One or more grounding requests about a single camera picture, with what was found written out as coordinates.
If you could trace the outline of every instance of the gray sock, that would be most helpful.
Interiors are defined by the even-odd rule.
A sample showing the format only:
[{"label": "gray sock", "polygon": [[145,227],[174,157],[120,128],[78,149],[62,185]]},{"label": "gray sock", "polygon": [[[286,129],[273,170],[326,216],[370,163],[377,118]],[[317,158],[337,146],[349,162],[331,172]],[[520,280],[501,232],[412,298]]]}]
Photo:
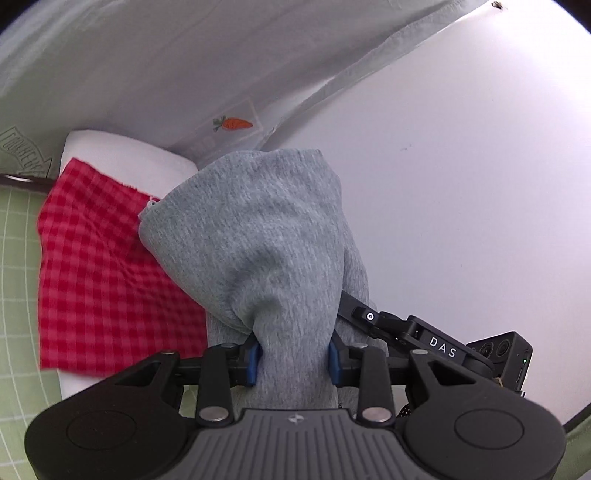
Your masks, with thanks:
[{"label": "gray sock", "polygon": [[208,344],[263,348],[254,388],[232,389],[252,408],[354,407],[327,371],[341,289],[368,301],[367,275],[345,221],[337,175],[316,150],[222,157],[140,214],[139,237],[164,271],[208,312]]}]

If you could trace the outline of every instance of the logo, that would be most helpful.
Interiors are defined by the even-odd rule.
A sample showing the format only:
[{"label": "logo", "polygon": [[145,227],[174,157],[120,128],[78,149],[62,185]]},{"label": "logo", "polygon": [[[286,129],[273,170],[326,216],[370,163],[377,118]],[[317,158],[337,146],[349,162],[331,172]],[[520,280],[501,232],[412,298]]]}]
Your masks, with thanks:
[{"label": "logo", "polygon": [[428,346],[433,352],[449,358],[453,362],[461,365],[466,358],[466,354],[449,340],[445,340],[428,330],[424,330],[419,337],[419,341]]},{"label": "logo", "polygon": [[47,173],[52,157],[43,158],[39,147],[25,137],[16,127],[0,132],[0,151],[14,157],[21,167],[18,173]]},{"label": "logo", "polygon": [[299,423],[303,422],[305,418],[302,417],[299,413],[294,413],[293,415],[287,417],[287,420],[292,422],[294,425],[298,425]]}]

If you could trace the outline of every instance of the textured grip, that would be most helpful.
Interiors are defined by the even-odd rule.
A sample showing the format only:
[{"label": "textured grip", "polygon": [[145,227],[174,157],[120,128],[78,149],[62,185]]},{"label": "textured grip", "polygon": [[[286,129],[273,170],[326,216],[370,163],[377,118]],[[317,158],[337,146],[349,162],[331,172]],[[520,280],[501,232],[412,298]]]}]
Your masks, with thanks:
[{"label": "textured grip", "polygon": [[434,480],[388,430],[356,424],[347,410],[247,410],[202,431],[160,480]]}]

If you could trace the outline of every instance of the white wall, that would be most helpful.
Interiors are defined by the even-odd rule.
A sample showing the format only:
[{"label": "white wall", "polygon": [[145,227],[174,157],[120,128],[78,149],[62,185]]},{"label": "white wall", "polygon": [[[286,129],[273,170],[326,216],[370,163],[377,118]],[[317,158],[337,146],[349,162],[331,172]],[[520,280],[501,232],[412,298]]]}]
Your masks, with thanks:
[{"label": "white wall", "polygon": [[518,331],[528,398],[566,421],[591,403],[591,37],[550,0],[503,4],[270,147],[339,173],[380,309],[464,342]]}]

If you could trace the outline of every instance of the camera lens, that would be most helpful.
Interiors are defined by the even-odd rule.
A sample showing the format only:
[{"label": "camera lens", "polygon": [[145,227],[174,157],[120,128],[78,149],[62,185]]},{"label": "camera lens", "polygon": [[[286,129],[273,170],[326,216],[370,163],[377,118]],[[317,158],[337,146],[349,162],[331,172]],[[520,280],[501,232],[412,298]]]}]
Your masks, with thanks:
[{"label": "camera lens", "polygon": [[498,356],[503,356],[505,355],[508,351],[509,351],[509,347],[511,346],[511,343],[509,342],[509,340],[503,340],[500,344],[499,344],[499,348],[496,349],[496,354]]},{"label": "camera lens", "polygon": [[485,356],[487,358],[490,357],[491,353],[492,353],[492,349],[493,349],[493,344],[491,342],[485,343],[484,345],[482,345],[481,349],[480,349],[480,354],[482,356]]}]

